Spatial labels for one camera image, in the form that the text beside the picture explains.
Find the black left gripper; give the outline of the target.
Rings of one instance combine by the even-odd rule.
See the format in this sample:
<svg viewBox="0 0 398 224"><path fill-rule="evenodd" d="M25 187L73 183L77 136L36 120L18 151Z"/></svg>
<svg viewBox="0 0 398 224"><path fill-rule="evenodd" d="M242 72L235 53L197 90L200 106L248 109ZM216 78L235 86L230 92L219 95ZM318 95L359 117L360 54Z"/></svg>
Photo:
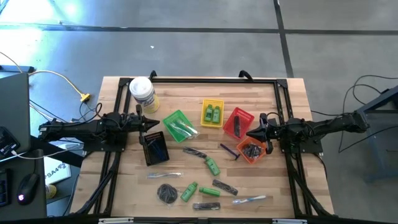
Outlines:
<svg viewBox="0 0 398 224"><path fill-rule="evenodd" d="M136 105L136 114L131 113L128 115L125 127L127 132L138 132L139 143L140 145L144 145L144 131L150 130L151 128L157 126L157 124L159 123L160 121L158 120L144 118L142 115L141 105Z"/></svg>

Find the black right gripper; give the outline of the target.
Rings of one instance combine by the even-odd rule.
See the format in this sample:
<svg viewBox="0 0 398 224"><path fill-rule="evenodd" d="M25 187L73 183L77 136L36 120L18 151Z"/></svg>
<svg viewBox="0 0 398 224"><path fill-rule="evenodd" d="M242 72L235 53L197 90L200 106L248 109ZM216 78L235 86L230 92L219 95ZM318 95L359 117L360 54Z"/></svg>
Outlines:
<svg viewBox="0 0 398 224"><path fill-rule="evenodd" d="M271 154L274 150L272 139L280 139L282 136L283 126L271 124L265 113L260 114L260 124L246 134L266 144L266 154Z"/></svg>

